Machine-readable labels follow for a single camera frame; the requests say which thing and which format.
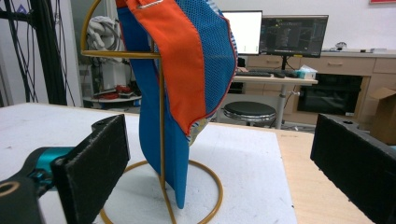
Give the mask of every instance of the hat stand rod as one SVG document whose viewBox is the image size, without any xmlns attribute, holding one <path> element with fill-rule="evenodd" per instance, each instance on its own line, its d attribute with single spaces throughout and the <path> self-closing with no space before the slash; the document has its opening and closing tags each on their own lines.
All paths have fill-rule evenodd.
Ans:
<svg viewBox="0 0 396 224">
<path fill-rule="evenodd" d="M 107 51 L 107 50 L 85 50 L 86 48 L 86 42 L 87 42 L 87 28 L 89 21 L 92 17 L 93 12 L 99 5 L 101 0 L 95 0 L 93 4 L 91 5 L 85 20 L 82 25 L 82 31 L 81 31 L 81 38 L 80 38 L 80 46 L 81 46 L 81 54 L 84 56 L 89 56 L 89 57 L 107 57 L 107 58 L 127 58 L 127 59 L 158 59 L 159 60 L 159 80 L 160 80 L 160 150 L 161 150 L 161 174 L 159 175 L 160 179 L 160 184 L 161 184 L 161 189 L 163 191 L 163 197 L 166 202 L 166 206 L 169 212 L 169 216 L 172 220 L 172 223 L 177 223 L 175 219 L 175 215 L 172 210 L 172 206 L 170 204 L 168 195 L 166 193 L 166 181 L 165 181 L 165 123 L 164 123 L 164 96 L 165 96 L 165 87 L 164 87 L 164 76 L 163 76 L 163 66 L 162 66 L 162 58 L 161 54 L 158 52 L 154 52 L 154 41 L 151 40 L 151 51 Z M 147 161 L 141 161 L 138 163 L 135 163 L 131 166 L 128 166 L 124 173 L 138 167 L 144 164 L 147 164 Z M 218 201 L 213 208 L 213 210 L 199 223 L 207 223 L 210 219 L 213 218 L 213 216 L 219 211 L 219 207 L 221 206 L 222 202 L 222 197 L 223 197 L 223 190 L 222 190 L 222 185 L 219 180 L 219 178 L 216 176 L 216 174 L 207 168 L 206 166 L 202 165 L 201 163 L 197 161 L 189 161 L 189 164 L 194 165 L 204 171 L 206 171 L 209 175 L 213 177 L 215 180 L 216 184 L 218 185 L 218 190 L 219 190 L 219 196 L 218 196 Z M 106 215 L 105 209 L 102 209 L 101 212 L 101 217 L 104 220 L 104 222 L 107 223 L 112 223 L 112 221 L 108 218 Z"/>
</svg>

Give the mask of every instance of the computer monitor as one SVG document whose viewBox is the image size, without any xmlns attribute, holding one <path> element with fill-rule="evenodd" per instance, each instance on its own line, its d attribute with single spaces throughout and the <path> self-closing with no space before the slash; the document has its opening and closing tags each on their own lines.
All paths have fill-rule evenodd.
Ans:
<svg viewBox="0 0 396 224">
<path fill-rule="evenodd" d="M 263 16 L 260 53 L 319 58 L 329 16 Z"/>
<path fill-rule="evenodd" d="M 238 55 L 259 55 L 262 11 L 223 11 L 230 21 Z"/>
</svg>

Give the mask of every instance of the cabinet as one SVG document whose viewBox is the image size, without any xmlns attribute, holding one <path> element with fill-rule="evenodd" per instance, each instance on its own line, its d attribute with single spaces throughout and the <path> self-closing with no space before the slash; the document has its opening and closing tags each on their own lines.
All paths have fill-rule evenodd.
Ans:
<svg viewBox="0 0 396 224">
<path fill-rule="evenodd" d="M 279 56 L 250 56 L 247 68 L 279 68 Z M 319 74 L 362 77 L 361 91 L 352 116 L 363 130 L 370 130 L 378 101 L 370 93 L 380 87 L 396 89 L 396 54 L 326 52 L 320 58 L 289 58 L 286 69 L 298 69 L 306 64 Z M 280 86 L 247 83 L 245 94 L 278 95 Z M 318 113 L 297 110 L 299 97 L 291 95 L 285 107 L 284 120 L 289 122 L 316 124 Z"/>
</svg>

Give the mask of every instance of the round stool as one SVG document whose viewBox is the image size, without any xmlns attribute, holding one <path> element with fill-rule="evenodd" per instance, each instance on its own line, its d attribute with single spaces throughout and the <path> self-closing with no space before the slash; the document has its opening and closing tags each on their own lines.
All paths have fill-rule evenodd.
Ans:
<svg viewBox="0 0 396 224">
<path fill-rule="evenodd" d="M 265 104 L 248 101 L 232 102 L 224 106 L 224 115 L 231 119 L 243 120 L 250 126 L 250 122 L 273 121 L 276 110 Z"/>
</svg>

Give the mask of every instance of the hat stand base ring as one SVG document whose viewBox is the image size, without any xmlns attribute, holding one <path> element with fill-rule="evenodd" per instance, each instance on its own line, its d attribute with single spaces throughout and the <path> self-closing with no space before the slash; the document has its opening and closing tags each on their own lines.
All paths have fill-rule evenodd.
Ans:
<svg viewBox="0 0 396 224">
<path fill-rule="evenodd" d="M 140 161 L 140 162 L 137 162 L 135 164 L 132 164 L 132 165 L 126 167 L 124 173 L 127 173 L 128 171 L 131 171 L 134 168 L 137 168 L 137 167 L 145 165 L 145 164 L 148 164 L 148 162 L 147 161 Z M 201 170 L 207 172 L 210 176 L 212 176 L 212 178 L 216 182 L 216 185 L 218 186 L 219 197 L 218 197 L 218 201 L 217 201 L 216 205 L 214 206 L 212 211 L 204 219 L 202 219 L 199 222 L 199 223 L 207 223 L 208 221 L 210 221 L 216 215 L 216 213 L 219 211 L 219 208 L 221 206 L 222 197 L 223 197 L 223 188 L 222 188 L 222 185 L 221 185 L 221 181 L 219 180 L 218 176 L 211 169 L 209 169 L 207 166 L 205 166 L 205 165 L 203 165 L 203 164 L 201 164 L 201 163 L 199 163 L 197 161 L 189 161 L 189 165 L 193 165 L 193 166 L 198 167 Z M 164 195 L 164 198 L 165 198 L 166 204 L 168 206 L 168 210 L 169 210 L 169 213 L 170 213 L 169 215 L 171 216 L 172 220 L 175 220 L 172 209 L 169 209 L 170 208 L 170 202 L 169 202 L 169 199 L 168 199 L 167 195 Z M 113 223 L 110 220 L 110 218 L 107 216 L 105 208 L 103 208 L 100 211 L 100 216 L 101 216 L 102 220 L 106 224 L 112 224 Z"/>
</svg>

